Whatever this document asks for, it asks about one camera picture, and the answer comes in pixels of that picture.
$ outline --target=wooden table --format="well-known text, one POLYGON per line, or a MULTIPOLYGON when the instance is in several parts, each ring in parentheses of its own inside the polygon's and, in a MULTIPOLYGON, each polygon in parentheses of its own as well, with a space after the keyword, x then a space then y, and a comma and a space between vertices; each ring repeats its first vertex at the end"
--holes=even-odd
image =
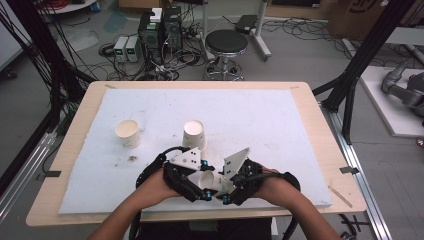
MULTIPOLYGON (((101 104, 105 91, 119 89, 281 89, 290 90, 309 136, 323 177, 328 185, 333 205, 319 208, 321 213, 362 212, 365 200, 352 175, 342 174, 346 161, 324 119, 311 89, 303 82, 94 82, 75 115, 62 146, 50 168, 61 171, 58 178, 46 178, 28 214, 29 226, 100 223, 107 214, 58 214, 68 180, 87 132, 101 104)), ((200 220, 290 215, 287 210, 228 210, 143 213, 142 221, 200 220)))

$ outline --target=human arm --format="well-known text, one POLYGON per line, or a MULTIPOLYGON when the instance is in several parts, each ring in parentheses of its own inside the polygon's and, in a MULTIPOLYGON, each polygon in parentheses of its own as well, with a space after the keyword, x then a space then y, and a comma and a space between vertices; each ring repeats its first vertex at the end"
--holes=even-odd
POLYGON ((154 206, 179 194, 163 180, 163 169, 153 173, 129 195, 88 237, 89 240, 121 240, 134 216, 147 207, 154 206))
POLYGON ((337 232, 318 212, 311 201, 282 178, 269 177, 264 179, 261 189, 254 197, 287 208, 299 222, 307 239, 340 239, 337 232))

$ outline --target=white foam board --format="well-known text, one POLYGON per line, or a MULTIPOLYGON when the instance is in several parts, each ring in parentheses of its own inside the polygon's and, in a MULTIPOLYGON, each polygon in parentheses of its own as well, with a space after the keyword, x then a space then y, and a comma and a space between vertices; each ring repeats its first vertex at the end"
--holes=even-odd
MULTIPOLYGON (((193 119, 203 122, 210 165, 220 169, 225 157, 250 147, 252 160, 294 174, 314 205, 331 205, 290 91, 110 89, 76 159, 59 213, 112 212, 160 152, 181 145, 184 123, 193 119), (135 149, 121 146, 114 134, 124 119, 140 125, 141 144, 135 149), (131 156, 137 159, 129 161, 131 156)), ((172 198, 145 211, 262 207, 274 206, 260 199, 238 207, 216 199, 191 203, 172 198)))
MULTIPOLYGON (((399 98, 381 91, 384 77, 392 70, 393 68, 370 66, 362 74, 361 81, 392 136, 423 137, 424 119, 415 115, 411 108, 403 105, 399 98)), ((406 88, 409 77, 422 71, 405 69, 397 85, 406 88)))

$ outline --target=black stool seat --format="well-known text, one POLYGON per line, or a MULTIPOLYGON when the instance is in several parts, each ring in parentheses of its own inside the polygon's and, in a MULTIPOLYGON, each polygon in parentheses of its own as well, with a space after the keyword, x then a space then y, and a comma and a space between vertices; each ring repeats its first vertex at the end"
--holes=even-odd
POLYGON ((244 35, 233 30, 217 30, 209 33, 205 39, 206 47, 213 54, 237 54, 246 50, 244 35))

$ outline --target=white paper cup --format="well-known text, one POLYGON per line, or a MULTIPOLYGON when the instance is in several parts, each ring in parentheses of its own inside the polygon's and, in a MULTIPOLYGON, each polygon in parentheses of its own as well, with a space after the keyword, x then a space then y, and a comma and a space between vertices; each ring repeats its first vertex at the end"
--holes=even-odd
POLYGON ((218 191, 214 195, 223 193, 231 193, 234 187, 230 181, 227 181, 224 175, 212 172, 210 170, 204 171, 199 178, 198 186, 200 189, 212 189, 218 191))
POLYGON ((196 148, 200 151, 206 148, 205 130, 201 121, 192 120, 184 124, 183 147, 196 148))
POLYGON ((127 148, 136 148, 140 145, 140 132, 138 130, 138 124, 134 120, 120 122, 115 128, 115 133, 127 148))

